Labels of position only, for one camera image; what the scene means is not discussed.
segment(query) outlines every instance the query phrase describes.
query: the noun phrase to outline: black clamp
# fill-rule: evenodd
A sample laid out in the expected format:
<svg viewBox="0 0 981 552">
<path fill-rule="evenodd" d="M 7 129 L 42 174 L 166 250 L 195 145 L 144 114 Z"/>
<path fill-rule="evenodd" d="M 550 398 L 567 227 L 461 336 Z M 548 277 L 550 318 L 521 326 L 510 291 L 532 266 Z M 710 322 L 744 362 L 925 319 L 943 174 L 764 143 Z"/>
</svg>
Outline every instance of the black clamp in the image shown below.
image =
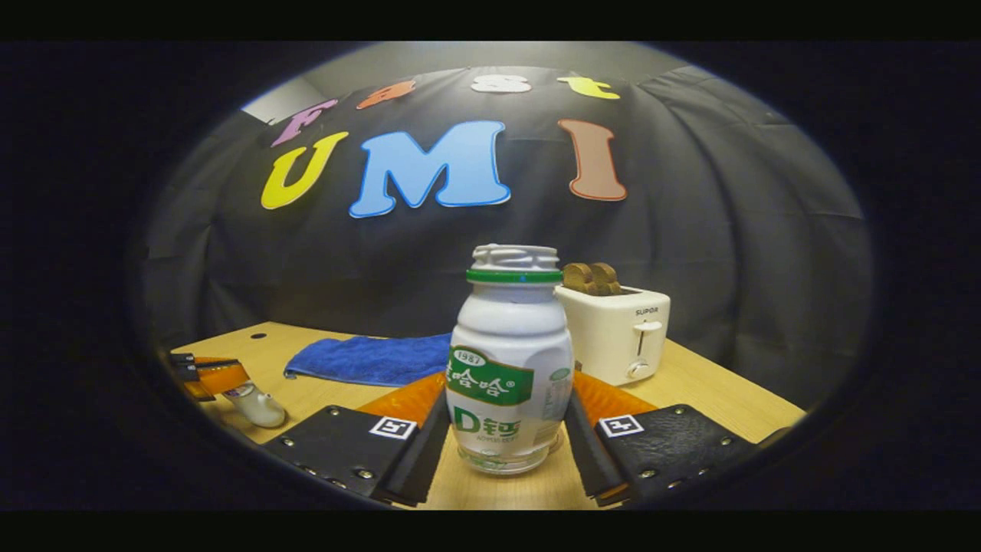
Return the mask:
<svg viewBox="0 0 981 552">
<path fill-rule="evenodd" d="M 759 448 L 689 405 L 602 418 L 589 427 L 573 393 L 565 422 L 586 494 L 599 506 L 670 505 Z"/>
<path fill-rule="evenodd" d="M 341 488 L 414 507 L 426 502 L 448 428 L 440 393 L 421 428 L 410 420 L 329 406 L 263 447 Z"/>
</svg>

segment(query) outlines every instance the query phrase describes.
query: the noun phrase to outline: orange gripper pad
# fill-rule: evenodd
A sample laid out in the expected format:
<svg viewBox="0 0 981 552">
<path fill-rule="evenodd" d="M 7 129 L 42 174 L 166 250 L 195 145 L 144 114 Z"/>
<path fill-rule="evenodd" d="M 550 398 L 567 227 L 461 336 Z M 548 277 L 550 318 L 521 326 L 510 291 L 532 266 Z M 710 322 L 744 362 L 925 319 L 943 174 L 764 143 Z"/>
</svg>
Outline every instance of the orange gripper pad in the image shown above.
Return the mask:
<svg viewBox="0 0 981 552">
<path fill-rule="evenodd" d="M 602 417 L 643 414 L 657 410 L 651 403 L 583 372 L 574 373 L 572 386 L 579 393 L 579 401 L 590 419 L 590 427 L 596 427 Z"/>
<path fill-rule="evenodd" d="M 196 364 L 207 364 L 211 362 L 221 362 L 227 360 L 229 364 L 223 366 L 215 366 L 213 368 L 199 367 L 197 369 L 197 375 L 201 378 L 201 386 L 212 395 L 219 395 L 230 391 L 235 387 L 245 383 L 250 378 L 248 372 L 245 371 L 245 367 L 241 365 L 234 359 L 213 359 L 213 358 L 195 358 L 194 362 Z"/>
<path fill-rule="evenodd" d="M 445 386 L 446 375 L 439 371 L 375 399 L 358 412 L 409 419 L 422 427 Z"/>
</svg>

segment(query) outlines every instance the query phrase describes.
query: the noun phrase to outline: letter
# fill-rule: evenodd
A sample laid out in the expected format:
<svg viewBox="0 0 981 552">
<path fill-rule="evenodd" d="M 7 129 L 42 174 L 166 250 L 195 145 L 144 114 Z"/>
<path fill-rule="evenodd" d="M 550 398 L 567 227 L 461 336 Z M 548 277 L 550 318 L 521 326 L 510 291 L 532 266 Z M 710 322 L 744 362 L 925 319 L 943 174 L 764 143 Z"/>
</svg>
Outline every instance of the letter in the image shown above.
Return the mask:
<svg viewBox="0 0 981 552">
<path fill-rule="evenodd" d="M 426 153 L 407 133 L 390 133 L 361 144 L 368 151 L 361 195 L 348 213 L 354 218 L 384 215 L 395 209 L 388 177 L 412 208 L 422 205 L 439 174 L 446 185 L 436 194 L 445 207 L 494 205 L 511 197 L 497 179 L 494 138 L 504 130 L 498 121 L 469 121 L 446 132 Z"/>
<path fill-rule="evenodd" d="M 300 136 L 301 127 L 306 127 L 310 123 L 313 123 L 314 121 L 317 120 L 318 117 L 320 117 L 321 111 L 324 111 L 325 109 L 330 109 L 335 105 L 337 105 L 337 100 L 332 99 L 330 101 L 325 101 L 322 104 L 315 105 L 309 109 L 304 109 L 303 111 L 300 111 L 296 115 L 293 115 L 293 118 L 289 120 L 289 124 L 286 125 L 286 128 L 283 131 L 283 133 L 280 135 L 279 138 L 276 138 L 276 141 L 274 141 L 273 145 L 270 145 L 270 147 L 276 147 L 277 145 L 280 145 L 285 141 L 290 141 Z"/>
<path fill-rule="evenodd" d="M 470 427 L 464 427 L 463 416 L 469 417 L 473 422 Z M 453 424 L 456 426 L 457 431 L 463 431 L 465 433 L 477 433 L 481 430 L 481 419 L 460 407 L 453 407 Z"/>
<path fill-rule="evenodd" d="M 558 126 L 572 135 L 576 149 L 579 174 L 569 183 L 569 190 L 579 197 L 598 201 L 619 201 L 627 197 L 627 189 L 616 179 L 609 141 L 613 133 L 606 127 L 561 119 Z"/>
<path fill-rule="evenodd" d="M 620 99 L 620 96 L 614 94 L 613 92 L 604 92 L 599 89 L 600 86 L 604 88 L 610 88 L 607 83 L 597 83 L 593 79 L 588 77 L 562 77 L 559 79 L 564 83 L 569 83 L 574 92 L 579 92 L 584 96 L 592 96 L 594 98 L 603 99 Z"/>
<path fill-rule="evenodd" d="M 266 181 L 266 188 L 262 190 L 262 206 L 269 210 L 278 209 L 293 203 L 309 192 L 324 171 L 324 166 L 327 165 L 327 159 L 334 151 L 334 146 L 346 137 L 347 132 L 317 140 L 313 144 L 313 158 L 310 159 L 310 164 L 303 171 L 303 176 L 291 186 L 286 185 L 286 175 L 289 174 L 289 169 L 293 166 L 296 158 L 306 151 L 306 147 L 297 147 L 293 151 L 281 155 L 279 159 L 273 162 L 273 172 L 270 173 L 269 180 Z"/>
<path fill-rule="evenodd" d="M 382 103 L 385 100 L 404 96 L 405 94 L 414 90 L 415 85 L 415 81 L 405 81 L 403 83 L 395 83 L 391 86 L 386 86 L 381 90 L 376 90 L 374 93 L 372 93 L 372 95 L 362 100 L 356 109 L 364 109 L 366 107 L 371 107 L 375 104 Z"/>
<path fill-rule="evenodd" d="M 481 75 L 474 78 L 471 88 L 477 92 L 527 92 L 532 89 L 528 79 L 518 75 Z"/>
</svg>

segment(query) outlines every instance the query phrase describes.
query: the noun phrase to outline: blue towel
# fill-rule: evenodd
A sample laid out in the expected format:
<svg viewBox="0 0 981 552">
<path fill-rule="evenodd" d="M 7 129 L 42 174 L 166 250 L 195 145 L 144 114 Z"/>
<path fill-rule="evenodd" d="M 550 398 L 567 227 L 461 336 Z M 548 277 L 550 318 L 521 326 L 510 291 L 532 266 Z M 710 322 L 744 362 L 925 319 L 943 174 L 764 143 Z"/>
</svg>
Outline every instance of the blue towel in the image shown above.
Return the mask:
<svg viewBox="0 0 981 552">
<path fill-rule="evenodd" d="M 450 334 L 431 337 L 325 339 L 307 346 L 289 363 L 283 375 L 311 375 L 363 385 L 401 387 L 446 370 Z"/>
</svg>

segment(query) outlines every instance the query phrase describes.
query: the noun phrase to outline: toaster lever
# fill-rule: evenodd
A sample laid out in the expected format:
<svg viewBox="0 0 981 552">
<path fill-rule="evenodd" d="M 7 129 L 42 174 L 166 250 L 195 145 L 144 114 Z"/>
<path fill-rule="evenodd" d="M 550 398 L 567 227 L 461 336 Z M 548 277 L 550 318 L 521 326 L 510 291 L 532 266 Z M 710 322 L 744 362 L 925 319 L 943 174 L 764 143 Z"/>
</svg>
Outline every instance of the toaster lever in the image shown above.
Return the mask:
<svg viewBox="0 0 981 552">
<path fill-rule="evenodd" d="M 663 325 L 660 322 L 642 322 L 640 324 L 636 324 L 634 326 L 634 329 L 641 333 L 644 333 L 644 332 L 653 332 L 661 329 L 662 327 Z"/>
</svg>

